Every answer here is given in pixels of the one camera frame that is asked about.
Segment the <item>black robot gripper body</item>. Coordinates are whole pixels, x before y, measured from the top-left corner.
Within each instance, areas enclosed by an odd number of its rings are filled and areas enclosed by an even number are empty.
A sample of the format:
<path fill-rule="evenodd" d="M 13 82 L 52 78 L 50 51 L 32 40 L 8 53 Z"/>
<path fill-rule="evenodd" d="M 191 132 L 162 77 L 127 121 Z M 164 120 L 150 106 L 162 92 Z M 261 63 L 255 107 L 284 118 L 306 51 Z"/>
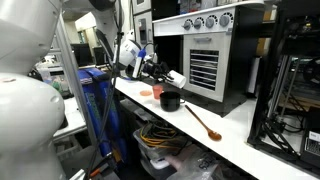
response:
<path fill-rule="evenodd" d="M 143 65 L 142 74 L 153 79 L 164 79 L 166 77 L 166 69 L 163 63 L 158 64 L 147 60 Z"/>

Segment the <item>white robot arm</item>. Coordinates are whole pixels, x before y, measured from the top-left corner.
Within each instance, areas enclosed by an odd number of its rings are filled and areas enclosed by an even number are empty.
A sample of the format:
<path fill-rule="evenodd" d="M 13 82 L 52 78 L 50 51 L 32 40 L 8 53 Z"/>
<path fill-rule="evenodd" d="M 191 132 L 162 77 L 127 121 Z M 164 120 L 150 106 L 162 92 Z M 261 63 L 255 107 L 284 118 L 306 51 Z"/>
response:
<path fill-rule="evenodd" d="M 0 180 L 68 180 L 53 135 L 65 116 L 62 95 L 28 75 L 44 58 L 64 9 L 99 21 L 122 9 L 116 0 L 0 0 Z"/>

